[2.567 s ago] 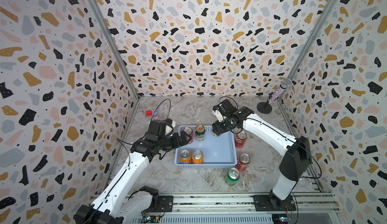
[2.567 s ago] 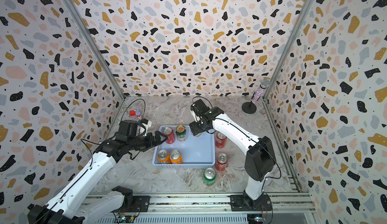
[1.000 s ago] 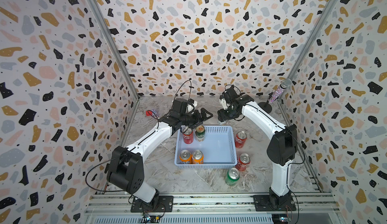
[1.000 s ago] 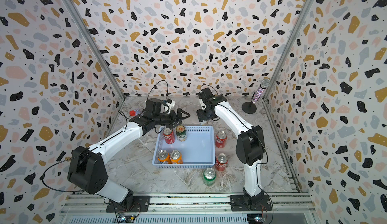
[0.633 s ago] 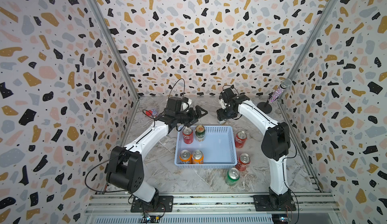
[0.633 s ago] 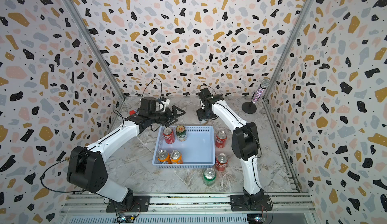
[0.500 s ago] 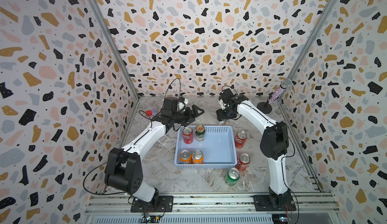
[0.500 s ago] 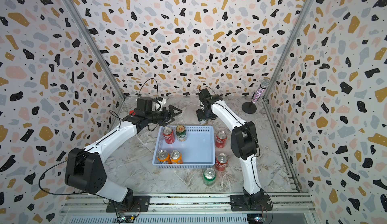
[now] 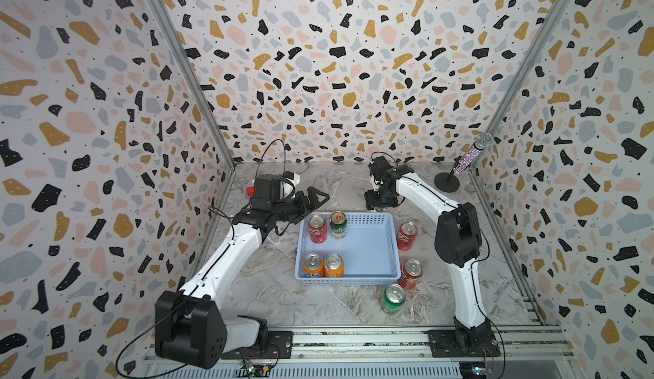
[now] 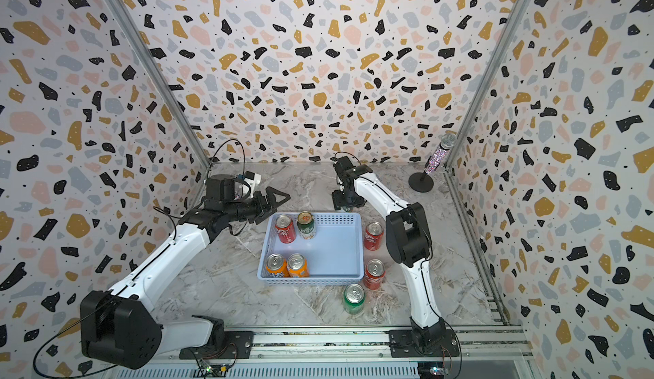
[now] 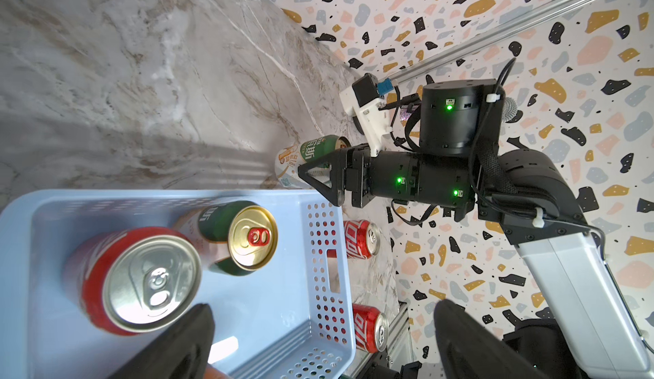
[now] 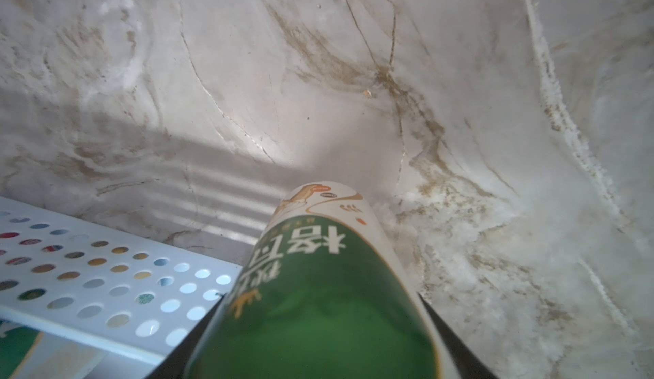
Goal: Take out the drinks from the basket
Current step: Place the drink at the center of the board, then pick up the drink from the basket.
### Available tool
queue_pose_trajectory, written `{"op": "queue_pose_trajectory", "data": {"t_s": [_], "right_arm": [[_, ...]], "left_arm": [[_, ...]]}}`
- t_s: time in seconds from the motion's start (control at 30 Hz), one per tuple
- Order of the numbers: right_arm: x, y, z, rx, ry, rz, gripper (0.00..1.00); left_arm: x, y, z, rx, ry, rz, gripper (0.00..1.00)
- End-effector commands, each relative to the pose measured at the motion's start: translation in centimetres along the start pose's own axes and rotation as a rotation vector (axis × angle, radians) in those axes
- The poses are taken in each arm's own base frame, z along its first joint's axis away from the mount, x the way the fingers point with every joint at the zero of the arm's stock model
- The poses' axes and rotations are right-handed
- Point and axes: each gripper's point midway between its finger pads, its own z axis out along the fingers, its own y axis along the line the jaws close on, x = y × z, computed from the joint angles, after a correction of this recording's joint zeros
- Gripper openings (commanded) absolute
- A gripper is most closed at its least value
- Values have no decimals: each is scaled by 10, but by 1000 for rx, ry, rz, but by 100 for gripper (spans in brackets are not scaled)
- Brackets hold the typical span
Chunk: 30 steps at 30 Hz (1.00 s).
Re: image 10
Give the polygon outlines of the green soda can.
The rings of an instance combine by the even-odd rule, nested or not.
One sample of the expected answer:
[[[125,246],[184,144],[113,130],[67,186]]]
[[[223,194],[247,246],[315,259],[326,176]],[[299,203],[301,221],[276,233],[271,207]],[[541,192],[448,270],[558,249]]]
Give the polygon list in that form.
[[[350,284],[343,292],[343,305],[349,314],[359,314],[364,309],[365,290],[360,284]]]

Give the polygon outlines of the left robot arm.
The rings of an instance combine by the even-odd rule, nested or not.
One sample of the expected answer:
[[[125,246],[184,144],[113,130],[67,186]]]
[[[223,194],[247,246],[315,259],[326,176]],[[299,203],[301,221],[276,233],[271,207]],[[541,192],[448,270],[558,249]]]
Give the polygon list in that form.
[[[221,353],[226,347],[220,319],[192,319],[160,324],[152,315],[156,302],[180,271],[233,222],[260,224],[290,195],[273,187],[252,197],[229,201],[208,193],[199,208],[187,212],[175,231],[140,266],[107,291],[90,292],[80,305],[84,356],[140,369],[153,357],[177,350]]]

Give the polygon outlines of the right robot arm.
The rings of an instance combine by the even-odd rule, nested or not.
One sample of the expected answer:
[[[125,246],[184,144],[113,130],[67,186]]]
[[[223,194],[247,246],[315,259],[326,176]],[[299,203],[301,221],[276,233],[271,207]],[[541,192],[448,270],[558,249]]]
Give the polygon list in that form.
[[[424,208],[397,196],[365,164],[356,165],[349,157],[338,157],[333,167],[338,186],[332,193],[334,208],[353,209],[369,203],[384,218],[386,247],[400,265],[409,293],[413,345],[420,353],[436,351],[446,338],[446,321],[431,283],[433,242]]]

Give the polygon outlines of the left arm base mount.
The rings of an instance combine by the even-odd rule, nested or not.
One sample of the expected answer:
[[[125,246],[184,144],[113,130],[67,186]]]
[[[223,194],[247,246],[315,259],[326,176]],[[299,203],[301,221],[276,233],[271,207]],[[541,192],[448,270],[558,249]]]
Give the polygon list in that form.
[[[183,348],[180,360],[247,360],[254,345],[253,331],[225,331],[217,341],[198,348]]]

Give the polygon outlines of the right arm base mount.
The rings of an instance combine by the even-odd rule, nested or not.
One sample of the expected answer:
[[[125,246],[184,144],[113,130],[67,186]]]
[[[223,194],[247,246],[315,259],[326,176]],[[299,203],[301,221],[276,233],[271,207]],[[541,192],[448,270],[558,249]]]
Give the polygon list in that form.
[[[412,330],[391,330],[388,341],[393,358],[456,358],[461,355],[455,331],[446,328],[429,345],[420,344]]]

